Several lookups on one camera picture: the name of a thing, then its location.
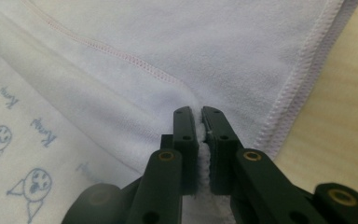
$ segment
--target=towel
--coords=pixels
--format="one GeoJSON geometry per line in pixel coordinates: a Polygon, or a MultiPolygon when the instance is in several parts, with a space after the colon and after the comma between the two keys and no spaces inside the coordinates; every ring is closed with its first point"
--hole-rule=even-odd
{"type": "Polygon", "coordinates": [[[0,0],[0,223],[61,223],[95,183],[142,175],[193,109],[183,223],[234,223],[209,190],[200,109],[273,158],[358,0],[0,0]]]}

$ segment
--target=cloth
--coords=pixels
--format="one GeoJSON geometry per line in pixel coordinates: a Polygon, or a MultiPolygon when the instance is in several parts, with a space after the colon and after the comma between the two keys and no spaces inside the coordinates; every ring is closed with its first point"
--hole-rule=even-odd
{"type": "Polygon", "coordinates": [[[61,223],[90,185],[128,185],[186,105],[200,190],[183,223],[233,223],[201,107],[273,158],[357,4],[0,0],[0,223],[61,223]]]}

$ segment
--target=wooden table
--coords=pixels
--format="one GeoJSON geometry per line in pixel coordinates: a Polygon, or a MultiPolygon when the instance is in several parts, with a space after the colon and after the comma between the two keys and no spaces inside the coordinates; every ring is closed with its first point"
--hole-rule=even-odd
{"type": "Polygon", "coordinates": [[[358,8],[275,161],[310,192],[327,182],[358,191],[358,8]]]}

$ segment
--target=pink stitching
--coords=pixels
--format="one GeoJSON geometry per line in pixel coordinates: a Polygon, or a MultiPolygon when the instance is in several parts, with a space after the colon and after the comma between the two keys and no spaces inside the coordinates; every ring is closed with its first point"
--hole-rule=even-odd
{"type": "MultiPolygon", "coordinates": [[[[254,148],[266,150],[271,156],[276,155],[276,151],[271,150],[276,149],[276,146],[280,146],[282,143],[279,139],[277,139],[276,136],[277,134],[280,134],[277,128],[282,125],[282,118],[285,119],[284,113],[287,112],[285,109],[287,108],[289,112],[292,110],[290,104],[295,99],[297,91],[301,87],[301,81],[303,78],[301,75],[307,74],[309,72],[312,59],[315,57],[315,51],[317,50],[317,46],[319,46],[318,44],[315,44],[315,41],[318,43],[322,42],[324,35],[330,28],[326,25],[330,24],[337,14],[334,12],[331,13],[331,15],[326,15],[325,11],[327,8],[330,8],[332,4],[333,3],[331,1],[327,1],[326,5],[324,6],[324,11],[316,20],[313,28],[310,31],[310,34],[306,38],[304,46],[301,47],[298,53],[298,60],[289,77],[289,84],[285,84],[283,87],[277,101],[274,103],[271,111],[268,113],[266,123],[259,131],[258,136],[254,142],[254,148]]],[[[331,10],[337,11],[340,9],[340,7],[341,5],[336,6],[334,10],[331,10]]]]}
{"type": "Polygon", "coordinates": [[[115,57],[120,58],[121,60],[124,60],[128,63],[132,63],[142,69],[144,69],[147,73],[151,74],[152,77],[157,78],[159,80],[176,84],[182,87],[187,88],[186,84],[182,82],[181,80],[177,79],[176,77],[172,77],[168,75],[167,73],[161,71],[160,69],[152,66],[151,64],[132,56],[128,53],[125,53],[123,51],[119,51],[117,49],[114,49],[113,47],[104,44],[102,42],[99,42],[97,40],[89,39],[85,36],[80,36],[72,33],[70,30],[59,24],[57,21],[53,20],[49,15],[42,12],[39,8],[37,8],[34,4],[29,2],[28,0],[21,0],[24,5],[26,5],[31,11],[33,11],[35,14],[37,14],[42,21],[44,21],[47,25],[49,25],[54,30],[67,35],[69,38],[73,39],[74,41],[87,45],[89,47],[92,47],[93,49],[96,49],[98,51],[104,52],[108,55],[112,55],[115,57]]]}

